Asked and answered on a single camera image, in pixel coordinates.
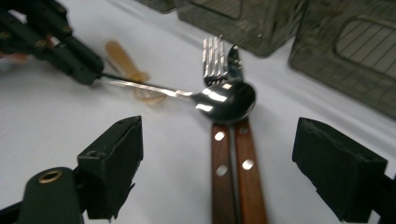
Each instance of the white table surface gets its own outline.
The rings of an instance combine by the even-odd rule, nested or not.
[[[75,36],[101,57],[106,57],[105,42],[117,39],[151,75],[151,83],[201,91],[202,40],[211,34],[180,21],[175,11],[160,14],[133,0],[124,2],[62,1]],[[266,59],[240,50],[246,82],[257,92],[250,120],[270,223],[339,223],[291,161],[298,118],[328,123],[385,157],[391,177],[396,122],[292,71],[291,45]],[[24,65],[0,60],[0,208],[19,202],[33,175],[57,166],[75,168],[77,154],[108,127],[137,115],[143,118],[145,158],[113,223],[210,223],[211,122],[191,103],[167,98],[144,105],[131,90],[100,82],[79,85],[35,59]],[[373,214],[370,223],[377,219]]]

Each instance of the utensil handle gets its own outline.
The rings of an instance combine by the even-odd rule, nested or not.
[[[266,224],[268,220],[262,195],[259,166],[248,120],[237,122],[234,130],[242,223]]]
[[[230,133],[226,125],[212,125],[212,223],[236,224],[230,157]]]

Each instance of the spoon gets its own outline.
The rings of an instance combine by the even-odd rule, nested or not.
[[[210,86],[194,94],[188,91],[177,91],[147,83],[102,74],[100,80],[118,86],[130,86],[142,90],[156,91],[171,97],[195,102],[195,108],[217,123],[232,123],[244,119],[256,103],[256,92],[244,82],[223,82]]]

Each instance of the metal mesh container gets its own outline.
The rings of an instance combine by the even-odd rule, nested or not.
[[[175,0],[178,17],[266,57],[296,34],[305,0]]]
[[[396,0],[311,0],[290,66],[396,119]]]
[[[174,0],[136,0],[161,13],[168,13],[175,8]]]

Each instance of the stainless steel fork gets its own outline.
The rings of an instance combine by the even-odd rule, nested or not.
[[[204,41],[204,82],[207,86],[223,81],[243,82],[238,47],[224,57],[224,42],[217,37]],[[259,166],[248,119],[232,127],[212,125],[212,218],[213,223],[237,223],[236,199],[230,157],[230,128],[233,128],[238,172],[238,199],[243,224],[266,224]]]
[[[227,77],[224,42],[212,37],[204,40],[204,83],[217,85]],[[233,190],[233,171],[230,155],[230,130],[222,124],[212,124],[212,223],[236,224],[237,210]]]

